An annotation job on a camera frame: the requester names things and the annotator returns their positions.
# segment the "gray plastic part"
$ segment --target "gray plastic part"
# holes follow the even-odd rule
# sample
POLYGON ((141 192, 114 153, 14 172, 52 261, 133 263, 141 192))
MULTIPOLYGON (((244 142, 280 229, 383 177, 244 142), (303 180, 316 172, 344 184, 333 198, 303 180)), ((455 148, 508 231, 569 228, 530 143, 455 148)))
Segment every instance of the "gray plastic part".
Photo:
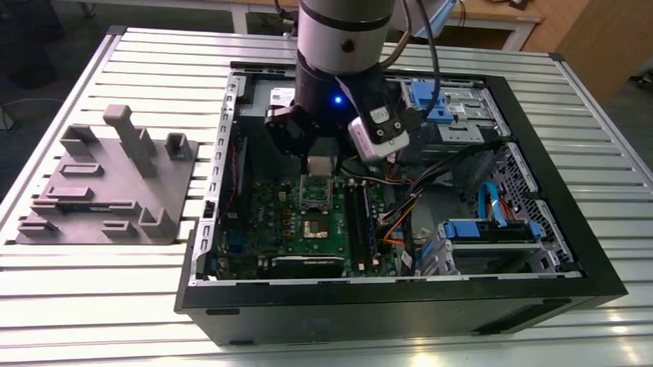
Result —
POLYGON ((157 175, 144 179, 120 142, 114 138, 98 138, 94 143, 84 143, 89 152, 85 160, 93 164, 77 167, 90 171, 96 164, 101 175, 62 174, 65 166, 80 162, 69 154, 61 157, 42 194, 33 200, 32 213, 20 226, 17 243, 167 245, 175 241, 197 143, 185 141, 189 159, 173 160, 168 156, 167 140, 152 140, 153 155, 148 160, 157 175), (113 228, 123 228, 117 224, 105 226, 116 221, 129 223, 124 232, 132 233, 133 228, 133 235, 116 234, 113 228))
POLYGON ((132 239, 137 236, 136 228, 128 220, 105 220, 100 230, 109 239, 132 239))
POLYGON ((56 206, 57 200, 33 200, 33 204, 29 206, 29 209, 38 214, 40 216, 46 215, 61 215, 62 212, 56 206))
POLYGON ((104 110, 104 122, 113 126, 123 143, 123 149, 127 156, 132 159, 133 165, 143 178, 156 177, 156 168, 151 158, 151 139, 144 129, 133 128, 129 117, 132 110, 125 105, 108 105, 104 110))
POLYGON ((24 220, 18 232, 32 238, 52 238, 57 235, 57 227, 44 219, 24 220))
POLYGON ((58 141, 72 157, 89 158, 88 144, 97 143, 97 138, 89 126, 73 125, 68 127, 58 141))
POLYGON ((139 216, 140 205, 136 201, 118 201, 114 200, 109 205, 109 210, 116 216, 139 216))
POLYGON ((58 172, 65 177, 81 177, 81 176, 97 177, 104 174, 101 165, 97 163, 64 164, 61 166, 61 169, 58 169, 58 172))
POLYGON ((191 146, 184 134, 171 132, 165 138, 165 150, 171 160, 187 161, 192 159, 191 146))
POLYGON ((89 200, 93 191, 88 187, 54 187, 45 191, 45 196, 50 199, 89 200))
POLYGON ((168 216, 164 209, 159 210, 156 218, 153 218, 152 213, 147 208, 143 208, 139 217, 139 226, 143 228, 144 233, 148 237, 165 237, 167 235, 175 234, 175 222, 168 216))

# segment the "wire bundle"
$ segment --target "wire bundle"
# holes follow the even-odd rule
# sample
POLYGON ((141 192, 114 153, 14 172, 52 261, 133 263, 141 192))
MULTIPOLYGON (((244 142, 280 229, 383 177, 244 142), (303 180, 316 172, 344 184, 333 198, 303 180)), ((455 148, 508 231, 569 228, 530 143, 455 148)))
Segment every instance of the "wire bundle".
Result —
POLYGON ((419 196, 423 193, 426 185, 431 183, 439 176, 446 174, 451 168, 462 162, 468 156, 476 154, 480 151, 488 151, 496 149, 503 144, 502 141, 491 141, 483 145, 471 145, 462 149, 458 153, 455 153, 451 157, 440 161, 439 163, 430 166, 419 177, 415 179, 404 194, 403 203, 387 212, 383 216, 384 219, 392 218, 399 215, 399 218, 394 222, 390 230, 383 236, 383 243, 394 243, 395 240, 390 239, 391 233, 395 230, 396 226, 406 219, 406 216, 411 212, 412 208, 418 203, 419 196))

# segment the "aluminum extrusion table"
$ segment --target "aluminum extrusion table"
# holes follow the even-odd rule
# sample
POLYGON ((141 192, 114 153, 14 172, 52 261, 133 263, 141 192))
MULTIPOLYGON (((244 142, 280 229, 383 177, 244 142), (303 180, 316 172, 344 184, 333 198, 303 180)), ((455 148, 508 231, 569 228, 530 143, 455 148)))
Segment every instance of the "aluminum extrusion table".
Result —
MULTIPOLYGON (((280 37, 112 28, 0 206, 0 362, 131 365, 653 364, 653 177, 565 62, 546 54, 439 48, 443 72, 504 76, 630 295, 515 335, 219 348, 172 312, 192 218, 201 214, 232 60, 291 63, 280 37), (113 136, 101 111, 132 107, 152 138, 200 142, 177 242, 169 246, 12 244, 72 123, 113 136)), ((396 68, 428 70, 408 46, 396 68)))

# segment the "motherboard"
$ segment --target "motherboard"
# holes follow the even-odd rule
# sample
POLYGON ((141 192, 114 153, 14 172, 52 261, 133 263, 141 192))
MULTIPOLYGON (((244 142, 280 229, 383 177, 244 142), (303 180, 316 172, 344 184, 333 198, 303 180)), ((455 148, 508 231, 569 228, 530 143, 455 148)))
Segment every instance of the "motherboard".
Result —
POLYGON ((375 233, 386 209, 379 184, 342 177, 256 180, 249 199, 247 229, 221 232, 220 278, 395 275, 395 254, 375 233))

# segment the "black cable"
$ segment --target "black cable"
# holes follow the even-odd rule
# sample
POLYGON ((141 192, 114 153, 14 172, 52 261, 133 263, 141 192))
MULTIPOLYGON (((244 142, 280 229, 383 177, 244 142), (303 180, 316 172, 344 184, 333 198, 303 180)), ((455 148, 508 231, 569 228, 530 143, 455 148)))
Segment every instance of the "black cable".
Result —
POLYGON ((281 5, 279 4, 279 0, 275 0, 275 9, 279 18, 285 19, 288 21, 293 21, 292 17, 289 16, 289 13, 285 10, 283 10, 281 5))
POLYGON ((434 44, 432 30, 430 29, 428 15, 426 14, 426 9, 424 9, 424 3, 422 2, 422 0, 415 0, 415 2, 418 4, 419 15, 422 17, 422 23, 426 29, 426 36, 428 37, 427 41, 428 41, 428 48, 430 48, 430 58, 432 61, 432 76, 434 76, 432 96, 430 97, 428 105, 426 106, 426 109, 422 112, 426 118, 430 114, 430 111, 432 111, 432 108, 435 107, 435 102, 438 101, 438 96, 439 96, 439 62, 438 62, 438 51, 435 50, 435 44, 434 44))

